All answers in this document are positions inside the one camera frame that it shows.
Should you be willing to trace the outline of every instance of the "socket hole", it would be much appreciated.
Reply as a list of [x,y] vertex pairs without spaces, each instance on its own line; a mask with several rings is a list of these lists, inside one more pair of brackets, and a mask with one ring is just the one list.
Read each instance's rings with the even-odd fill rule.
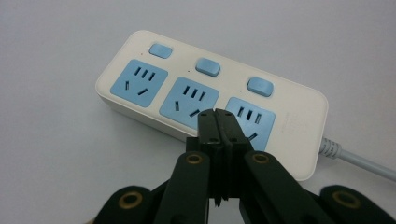
[[195,110],[194,112],[190,113],[190,118],[194,117],[195,115],[199,114],[199,109]]
[[138,94],[138,95],[141,95],[141,94],[145,93],[146,91],[148,91],[148,89],[147,89],[147,88],[145,88],[144,90],[142,90],[142,91],[138,92],[137,94]]
[[148,81],[151,81],[155,77],[155,73],[151,73],[151,76],[148,78]]
[[145,70],[145,72],[144,72],[143,75],[142,75],[142,78],[144,78],[144,77],[148,74],[148,71],[149,71],[149,70],[147,70],[147,69]]
[[242,107],[242,106],[239,108],[238,115],[237,115],[238,117],[241,117],[241,116],[242,116],[242,113],[244,112],[244,109],[245,109],[245,108]]
[[187,86],[186,89],[183,91],[183,95],[187,94],[187,92],[189,91],[190,86]]
[[247,120],[250,120],[251,113],[253,113],[253,111],[249,110],[248,113],[247,113]]
[[199,98],[199,101],[202,101],[202,99],[204,99],[205,94],[206,94],[206,92],[203,91],[201,94],[201,97]]
[[175,110],[176,110],[176,111],[179,111],[179,109],[180,109],[180,108],[178,107],[178,101],[175,101]]
[[140,69],[142,69],[142,68],[141,68],[141,67],[138,67],[138,68],[136,69],[136,71],[134,71],[134,75],[135,75],[135,76],[140,72]]
[[197,92],[198,92],[198,90],[197,90],[197,89],[194,89],[194,91],[192,92],[192,96],[191,96],[191,98],[194,98],[194,97],[195,97],[195,95],[197,94]]
[[256,120],[254,122],[259,124],[261,118],[262,118],[262,114],[258,114],[257,117],[256,117]]
[[253,135],[251,135],[248,140],[251,141],[253,140],[255,137],[257,137],[257,133],[254,133]]

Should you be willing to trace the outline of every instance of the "metal grommet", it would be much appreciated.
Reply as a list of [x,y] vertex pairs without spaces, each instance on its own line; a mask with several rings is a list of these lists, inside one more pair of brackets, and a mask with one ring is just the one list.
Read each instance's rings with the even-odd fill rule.
[[143,195],[137,191],[130,191],[119,199],[119,207],[123,209],[136,208],[143,202]]
[[332,198],[339,204],[348,208],[357,209],[361,207],[361,201],[355,195],[343,190],[334,192]]
[[253,155],[253,160],[255,162],[261,163],[261,164],[265,164],[268,161],[270,161],[270,159],[267,156],[259,154],[259,153]]
[[199,164],[199,163],[201,163],[202,161],[203,161],[204,159],[200,156],[200,155],[198,155],[198,154],[190,154],[187,158],[186,158],[186,161],[189,163],[189,164]]

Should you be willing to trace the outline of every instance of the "switch button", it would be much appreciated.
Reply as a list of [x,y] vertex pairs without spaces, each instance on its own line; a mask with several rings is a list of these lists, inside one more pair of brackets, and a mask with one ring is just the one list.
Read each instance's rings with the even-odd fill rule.
[[247,89],[259,95],[269,97],[274,91],[274,84],[259,77],[253,77],[247,84]]
[[172,54],[172,49],[162,44],[153,44],[149,49],[149,53],[157,57],[167,59]]
[[201,58],[195,65],[195,69],[208,76],[216,77],[220,72],[220,64],[206,58]]

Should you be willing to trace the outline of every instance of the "electrical socket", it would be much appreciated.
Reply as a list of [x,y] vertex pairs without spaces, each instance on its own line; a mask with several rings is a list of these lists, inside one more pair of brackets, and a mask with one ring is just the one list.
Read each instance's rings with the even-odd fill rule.
[[218,98],[217,90],[179,77],[163,102],[160,114],[197,130],[198,114],[213,108]]
[[159,67],[131,60],[110,92],[134,104],[148,107],[167,76],[168,72]]
[[[155,77],[134,77],[138,66]],[[187,85],[190,96],[183,96]],[[315,170],[328,103],[320,92],[285,78],[139,31],[98,78],[96,90],[111,108],[182,141],[196,136],[198,111],[231,110],[255,149],[274,155],[294,178],[306,180]]]
[[232,97],[227,106],[255,150],[264,151],[274,125],[276,115],[247,101]]

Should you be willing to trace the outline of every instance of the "black clamp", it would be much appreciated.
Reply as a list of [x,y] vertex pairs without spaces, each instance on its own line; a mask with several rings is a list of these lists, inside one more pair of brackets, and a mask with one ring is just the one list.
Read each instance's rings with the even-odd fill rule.
[[254,151],[228,111],[199,114],[198,137],[187,138],[186,153],[171,178],[150,191],[131,186],[106,202],[94,224],[204,224],[209,198],[240,199],[245,223],[396,223],[353,189],[304,190],[269,153]]

